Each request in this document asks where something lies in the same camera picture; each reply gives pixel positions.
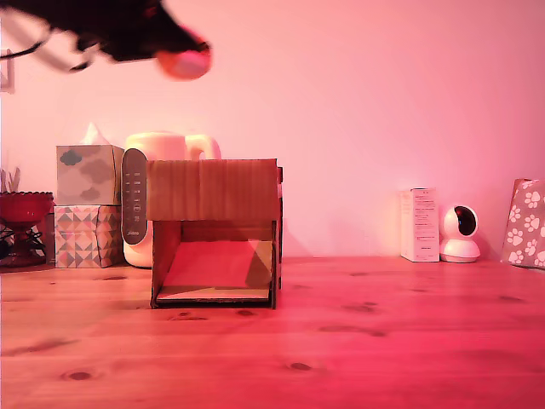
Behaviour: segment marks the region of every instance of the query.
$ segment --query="wood grain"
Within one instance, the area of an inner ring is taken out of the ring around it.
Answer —
[[[276,159],[150,161],[147,219],[277,220]]]
[[[545,407],[545,274],[284,258],[278,309],[150,309],[149,270],[3,270],[2,407]]]

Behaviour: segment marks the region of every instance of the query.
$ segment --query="stacked tissue boxes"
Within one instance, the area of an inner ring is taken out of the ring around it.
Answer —
[[[80,145],[57,147],[57,268],[104,268],[123,262],[123,152],[93,124]]]

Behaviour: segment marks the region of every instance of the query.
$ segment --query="white kettle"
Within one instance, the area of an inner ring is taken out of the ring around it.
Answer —
[[[123,252],[133,266],[151,268],[153,263],[153,225],[146,219],[146,162],[148,160],[220,159],[214,138],[207,135],[177,135],[146,132],[131,135],[125,142],[122,171]]]

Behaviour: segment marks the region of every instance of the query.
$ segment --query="security camera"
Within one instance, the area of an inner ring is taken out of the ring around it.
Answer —
[[[468,206],[450,207],[441,223],[443,239],[439,256],[446,262],[474,262],[480,256],[477,244],[471,239],[479,228],[475,210]]]

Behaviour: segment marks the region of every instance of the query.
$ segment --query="wooden table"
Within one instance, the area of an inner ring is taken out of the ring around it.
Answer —
[[[285,259],[278,309],[149,309],[151,272],[2,279],[2,408],[545,407],[545,274]]]

